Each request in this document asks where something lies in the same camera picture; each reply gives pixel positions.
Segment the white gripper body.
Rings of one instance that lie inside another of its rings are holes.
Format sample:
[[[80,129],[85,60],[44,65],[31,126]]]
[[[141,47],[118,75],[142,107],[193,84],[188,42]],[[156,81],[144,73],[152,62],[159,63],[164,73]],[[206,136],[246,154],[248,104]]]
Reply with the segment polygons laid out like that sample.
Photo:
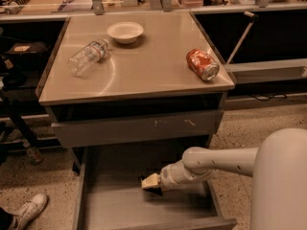
[[[182,160],[167,165],[160,172],[160,188],[162,191],[171,191],[183,185],[205,181],[213,175],[212,170],[201,170],[200,173],[186,168]]]

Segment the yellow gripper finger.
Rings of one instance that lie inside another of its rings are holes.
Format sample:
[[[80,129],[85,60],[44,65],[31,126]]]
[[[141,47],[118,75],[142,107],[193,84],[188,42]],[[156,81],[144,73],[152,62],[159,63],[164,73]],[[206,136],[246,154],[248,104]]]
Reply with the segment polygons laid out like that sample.
[[[143,190],[157,189],[160,187],[160,175],[153,173],[141,178],[141,187]]]

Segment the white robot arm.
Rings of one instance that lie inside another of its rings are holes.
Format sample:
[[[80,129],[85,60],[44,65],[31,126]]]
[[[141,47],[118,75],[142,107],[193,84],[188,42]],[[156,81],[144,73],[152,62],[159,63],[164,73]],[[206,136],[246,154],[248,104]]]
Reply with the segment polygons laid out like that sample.
[[[141,180],[145,191],[202,182],[215,170],[252,178],[250,230],[307,230],[307,130],[285,128],[258,148],[191,147],[179,161]]]

